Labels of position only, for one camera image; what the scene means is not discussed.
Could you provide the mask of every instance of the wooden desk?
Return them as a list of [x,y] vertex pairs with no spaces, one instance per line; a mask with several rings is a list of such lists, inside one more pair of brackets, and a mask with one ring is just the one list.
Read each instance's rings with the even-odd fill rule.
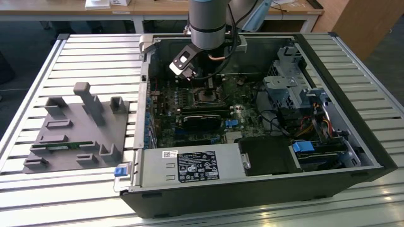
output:
[[[129,6],[86,10],[86,0],[0,0],[0,21],[133,20],[138,33],[145,33],[145,20],[186,20],[189,2],[173,0],[133,0]],[[311,32],[325,10],[307,0],[283,4],[282,12],[271,8],[266,20],[303,20],[302,32]]]
[[135,2],[86,10],[86,0],[0,0],[0,21],[133,20]]
[[[271,8],[266,20],[305,20],[302,32],[311,32],[323,9],[315,9],[307,0],[283,4],[282,12]],[[175,0],[137,0],[134,9],[134,22],[138,33],[145,33],[145,20],[186,20],[189,14],[189,2]]]

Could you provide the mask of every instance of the aluminum extrusion table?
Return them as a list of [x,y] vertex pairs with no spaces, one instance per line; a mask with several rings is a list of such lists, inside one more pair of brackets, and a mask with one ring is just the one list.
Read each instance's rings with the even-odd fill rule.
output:
[[[404,220],[404,109],[339,37],[306,38],[354,106],[387,148],[399,169],[333,198],[225,210],[163,219],[142,219],[119,198],[114,168],[23,174],[47,111],[47,97],[69,103],[77,82],[93,84],[101,101],[131,101],[125,161],[134,156],[141,81],[141,35],[71,35],[58,40],[0,142],[0,225],[42,226],[397,226]],[[322,84],[310,70],[314,81]]]

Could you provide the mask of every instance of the cable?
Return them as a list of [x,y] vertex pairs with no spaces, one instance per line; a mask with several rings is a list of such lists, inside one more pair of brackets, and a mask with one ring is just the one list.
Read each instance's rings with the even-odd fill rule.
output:
[[0,90],[0,92],[5,92],[5,91],[23,91],[23,90],[30,90],[30,88],[7,89],[7,90]]
[[274,113],[274,114],[278,114],[278,111],[277,111],[277,110],[270,110],[270,109],[269,109],[269,110],[263,110],[262,113],[265,113],[265,112],[267,112],[267,111],[271,112],[271,113]]
[[229,56],[226,57],[225,62],[218,67],[217,71],[211,75],[209,75],[206,77],[195,77],[194,79],[197,79],[197,80],[210,79],[210,78],[213,78],[214,76],[217,76],[222,72],[222,70],[227,67],[227,65],[230,63],[231,56],[233,56],[233,54],[234,54],[234,52],[237,51],[237,48],[238,48],[238,28],[237,28],[237,23],[235,23],[235,17],[234,17],[234,12],[233,12],[233,9],[231,9],[230,5],[227,5],[227,7],[229,7],[230,15],[233,17],[233,24],[234,24],[234,45],[233,45],[233,51],[229,54]]
[[334,126],[331,125],[331,122],[326,119],[326,117],[323,117],[323,121],[327,123],[329,126],[329,134],[331,136],[331,138],[334,137]]
[[283,127],[279,126],[279,124],[275,124],[275,123],[273,122],[273,120],[269,120],[269,118],[266,118],[263,115],[262,115],[262,118],[263,118],[271,125],[274,125],[287,137],[294,138],[294,136],[289,133],[289,131],[287,131]]
[[279,130],[274,130],[273,126],[274,126],[274,120],[278,119],[278,117],[271,119],[271,128],[270,128],[270,135],[273,134],[273,132],[282,132]]
[[245,18],[251,14],[251,12],[254,11],[254,8],[255,8],[255,6],[258,5],[258,3],[259,3],[259,0],[255,0],[255,3],[254,3],[254,5],[253,5],[251,9],[249,10],[247,14],[245,14],[245,16],[241,17],[241,19],[238,20],[237,26],[239,25],[239,23],[242,22],[242,20],[245,20]]
[[275,8],[275,7],[271,7],[271,8],[281,10],[281,13],[283,14],[283,17],[282,17],[281,20],[285,20],[285,12],[287,12],[287,10],[283,10],[283,6],[282,6],[277,1],[273,1],[273,2],[274,2],[277,5],[279,5],[279,8],[281,8],[281,9],[278,9],[278,8]]
[[171,27],[171,31],[177,28],[178,22],[179,22],[179,20],[175,21],[175,24]]
[[229,12],[230,12],[231,19],[233,19],[233,33],[234,33],[233,50],[229,53],[229,55],[223,56],[223,57],[214,57],[213,55],[209,55],[210,59],[214,60],[214,61],[223,61],[223,60],[229,59],[233,56],[233,54],[237,52],[237,48],[238,48],[238,37],[239,37],[239,34],[238,34],[238,27],[237,27],[237,22],[235,22],[235,16],[234,16],[234,12],[233,12],[233,8],[231,8],[230,4],[227,5],[227,8],[229,8]]
[[302,118],[302,121],[301,121],[301,130],[303,129],[303,123],[305,123],[305,120],[306,120],[306,119],[310,119],[310,116]]
[[310,127],[307,127],[298,135],[297,137],[302,136],[303,134],[309,133],[310,131],[313,131],[314,129],[314,125],[311,125]]

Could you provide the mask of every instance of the motherboard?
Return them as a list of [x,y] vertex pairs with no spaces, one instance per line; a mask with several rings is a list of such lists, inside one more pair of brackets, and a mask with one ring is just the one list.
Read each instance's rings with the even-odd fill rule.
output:
[[258,82],[243,75],[221,80],[213,88],[167,81],[151,92],[159,148],[234,143],[266,134],[255,105]]

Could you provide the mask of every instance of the power supply label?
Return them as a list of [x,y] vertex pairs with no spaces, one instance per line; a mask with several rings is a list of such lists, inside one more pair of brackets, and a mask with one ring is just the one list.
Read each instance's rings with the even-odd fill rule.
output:
[[215,151],[178,154],[182,183],[219,179]]

